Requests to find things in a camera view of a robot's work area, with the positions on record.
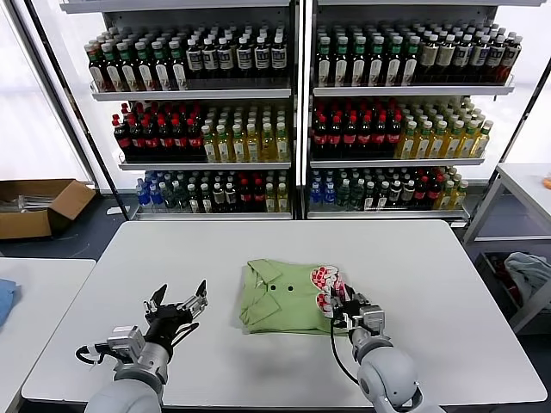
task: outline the cardboard box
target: cardboard box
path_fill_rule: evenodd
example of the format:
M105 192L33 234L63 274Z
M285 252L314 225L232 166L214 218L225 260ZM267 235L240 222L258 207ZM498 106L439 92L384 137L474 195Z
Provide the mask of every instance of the cardboard box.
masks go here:
M64 231L96 195L96 191L73 179L0 182L0 200L18 195L54 196L43 211L0 213L0 239L48 237Z

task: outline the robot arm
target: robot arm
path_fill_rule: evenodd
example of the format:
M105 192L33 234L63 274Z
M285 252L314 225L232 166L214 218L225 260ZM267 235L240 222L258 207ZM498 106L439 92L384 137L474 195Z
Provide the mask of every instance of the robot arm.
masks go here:
M339 292L331 290L331 307L331 341L334 343L333 326L349 332L352 356L359 364L357 380L354 381L378 413L396 413L396 410L444 412L423 397L412 358L395 348L384 335L385 313L378 305L369 303L363 295L344 286ZM334 345L333 353L346 372Z
M165 284L144 302L149 324L145 337L138 326L117 327L106 342L77 350L77 358L87 364L101 364L105 355L117 360L114 381L92 397L85 413L161 411L163 388L168 381L167 366L174 347L199 326L193 321L207 306L205 281L183 303L163 305L166 287Z

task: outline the green polo shirt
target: green polo shirt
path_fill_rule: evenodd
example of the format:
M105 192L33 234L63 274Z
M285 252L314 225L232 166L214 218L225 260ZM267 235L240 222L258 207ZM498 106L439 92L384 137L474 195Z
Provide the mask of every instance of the green polo shirt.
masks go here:
M241 321L249 332L328 334L330 319L318 306L322 290L312 281L318 264L247 262Z

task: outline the blue cloth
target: blue cloth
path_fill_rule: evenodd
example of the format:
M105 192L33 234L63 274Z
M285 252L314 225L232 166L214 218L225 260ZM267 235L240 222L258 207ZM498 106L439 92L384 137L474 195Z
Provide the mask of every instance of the blue cloth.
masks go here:
M0 280L0 326L4 324L14 304L14 292L17 285L13 281Z

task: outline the white table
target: white table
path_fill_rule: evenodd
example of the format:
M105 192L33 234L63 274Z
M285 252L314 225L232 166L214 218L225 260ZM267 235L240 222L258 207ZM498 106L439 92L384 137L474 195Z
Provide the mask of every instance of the white table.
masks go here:
M201 326L176 347L167 406L367 406L340 371L328 336L246 335L238 320L248 260L330 262L379 303L386 332L416 361L439 404L540 401L546 390L491 295L443 221L130 222L105 250L41 356L22 395L85 402L113 377L112 361L79 362L75 349L116 325L146 327L142 301L165 301L207 279ZM356 367L346 338L337 349Z
M463 237L463 244L476 243L485 249L498 246L522 248L526 245L551 243L551 236L529 237L478 237L493 207L503 192L508 189L544 226L551 225L551 190L543 186L543 177L551 172L551 163L500 163L497 167L498 178L480 204L473 222ZM515 332L519 332L551 301L551 282L546 283L523 307L509 320Z
M20 286L0 327L0 411L13 410L34 363L96 263L0 258L0 278Z

